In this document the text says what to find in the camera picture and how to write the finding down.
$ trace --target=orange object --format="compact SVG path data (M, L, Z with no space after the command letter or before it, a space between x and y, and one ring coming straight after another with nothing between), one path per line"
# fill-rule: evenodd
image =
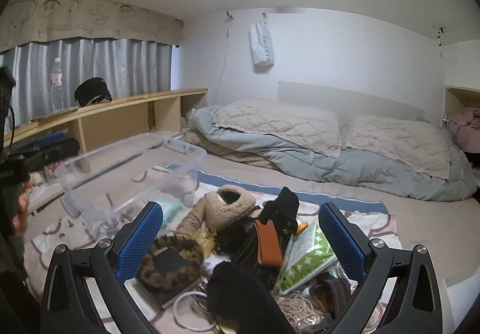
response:
M273 221L268 220L267 224L262 224L259 220L255 220L255 228L258 236L258 263L273 268L280 268L283 258Z
M299 235L307 227L308 227L308 223L304 221L297 227L297 231L295 232L295 235Z

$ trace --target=bottle label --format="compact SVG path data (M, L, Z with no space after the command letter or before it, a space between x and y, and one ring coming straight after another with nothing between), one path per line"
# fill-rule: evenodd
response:
M62 86L63 78L62 74L52 74L50 77L50 86Z

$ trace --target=plastic bottle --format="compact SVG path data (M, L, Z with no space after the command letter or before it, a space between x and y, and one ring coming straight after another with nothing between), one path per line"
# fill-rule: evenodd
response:
M50 99L52 102L53 113L58 113L63 110L63 75L62 67L60 65L60 58L56 57L50 72Z

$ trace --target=gray comforter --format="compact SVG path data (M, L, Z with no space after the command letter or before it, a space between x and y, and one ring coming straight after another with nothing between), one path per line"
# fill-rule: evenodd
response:
M213 105L192 113L195 127L208 140L233 150L261 155L285 174L297 178L363 186L400 197L433 201L463 200L477 188L465 154L447 136L451 170L446 181L416 173L406 164L370 151L347 148L339 158L334 158L275 136L217 128L213 126L213 115L219 108Z

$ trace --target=plastic bin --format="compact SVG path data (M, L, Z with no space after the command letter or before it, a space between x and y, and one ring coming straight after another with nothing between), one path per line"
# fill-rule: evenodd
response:
M90 231L113 237L148 201L157 201L165 226L194 205L205 155L200 147L154 133L109 144L58 168L62 205L71 217L83 216Z

